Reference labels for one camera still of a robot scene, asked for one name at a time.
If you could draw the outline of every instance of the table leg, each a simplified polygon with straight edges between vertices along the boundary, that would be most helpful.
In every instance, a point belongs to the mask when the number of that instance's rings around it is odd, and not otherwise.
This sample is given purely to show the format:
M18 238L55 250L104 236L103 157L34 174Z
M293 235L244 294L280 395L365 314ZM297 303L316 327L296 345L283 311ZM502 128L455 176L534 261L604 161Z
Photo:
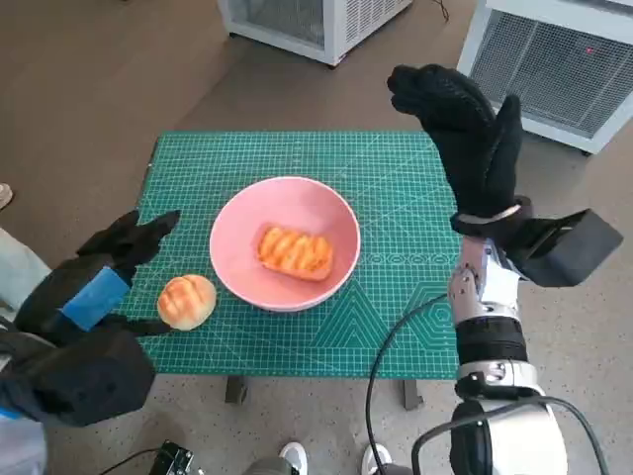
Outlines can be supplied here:
M225 403L241 406L248 394L244 376L231 375L226 379Z
M407 411L413 411L424 406L424 398L416 379L405 379L403 384L403 402Z

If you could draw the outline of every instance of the green cutting mat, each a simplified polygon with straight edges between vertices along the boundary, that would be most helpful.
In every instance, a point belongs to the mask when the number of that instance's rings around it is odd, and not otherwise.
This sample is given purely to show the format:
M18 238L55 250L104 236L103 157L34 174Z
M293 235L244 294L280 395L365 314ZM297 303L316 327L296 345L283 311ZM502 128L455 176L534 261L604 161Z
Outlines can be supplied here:
M336 189L361 226L358 266L318 307L274 314L233 297L209 260L214 218L235 193L279 175ZM170 133L157 144L139 200L141 219L182 210L161 252L143 266L121 310L158 318L155 301L174 276L197 273L218 287L213 317L193 332L145 338L159 372L366 377L400 315L445 291L459 240L453 198L437 150L424 133ZM403 329L380 373L453 378L450 311L437 304Z

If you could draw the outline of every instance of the gray floor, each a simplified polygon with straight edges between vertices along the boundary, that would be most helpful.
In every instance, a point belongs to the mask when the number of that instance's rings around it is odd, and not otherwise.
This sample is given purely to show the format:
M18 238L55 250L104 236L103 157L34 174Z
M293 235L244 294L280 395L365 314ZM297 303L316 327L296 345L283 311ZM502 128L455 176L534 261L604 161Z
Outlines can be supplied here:
M398 63L454 65L473 0L412 9L335 71L245 40L227 41L212 0L44 0L0 6L0 180L17 192L0 226L49 264L135 204L155 137L164 130L416 129L391 109L384 82ZM519 191L537 211L596 208L633 231L633 127L587 160L526 136ZM633 473L633 247L626 240L582 287L524 286L522 314L544 388L592 421L613 473ZM51 430L50 473L95 473L171 438L207 473L238 474L290 439L308 448L311 473L353 474L367 443L365 382L257 379L248 404L222 403L219 377L160 376L142 411L85 429ZM407 463L415 435L449 418L449 383L423 384L427 405L407 414L393 382L375 400L380 440ZM561 417L571 473L595 472L588 443ZM427 473L448 473L447 437L424 451ZM122 473L146 473L141 460Z

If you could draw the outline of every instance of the bun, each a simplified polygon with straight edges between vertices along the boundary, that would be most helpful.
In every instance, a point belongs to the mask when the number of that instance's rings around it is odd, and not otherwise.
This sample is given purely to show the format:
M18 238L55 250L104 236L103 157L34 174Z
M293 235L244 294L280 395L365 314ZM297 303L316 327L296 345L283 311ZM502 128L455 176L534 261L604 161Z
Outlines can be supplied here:
M304 280L323 280L332 270L334 250L323 236L270 228L258 248L267 269Z
M156 307L160 318L176 330L201 325L216 307L216 288L202 275L174 277L160 293Z

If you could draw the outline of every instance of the white shoe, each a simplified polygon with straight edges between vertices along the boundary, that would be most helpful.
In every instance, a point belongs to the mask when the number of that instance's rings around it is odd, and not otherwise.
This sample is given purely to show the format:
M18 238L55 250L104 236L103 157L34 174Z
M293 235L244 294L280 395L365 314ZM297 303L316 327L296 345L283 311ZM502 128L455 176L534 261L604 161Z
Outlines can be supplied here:
M383 465L392 463L394 461L385 445L377 443L376 448L378 448L378 455L380 456L380 461L383 462ZM365 449L365 455L363 455L363 464L360 467L360 474L373 475L377 471L378 464L376 463L376 458L374 458L374 451L372 450L371 445L367 445L367 448Z
M279 456L288 460L299 475L308 475L308 455L298 442L290 442L279 452Z
M0 183L0 210L7 206L13 198L13 191L6 183Z

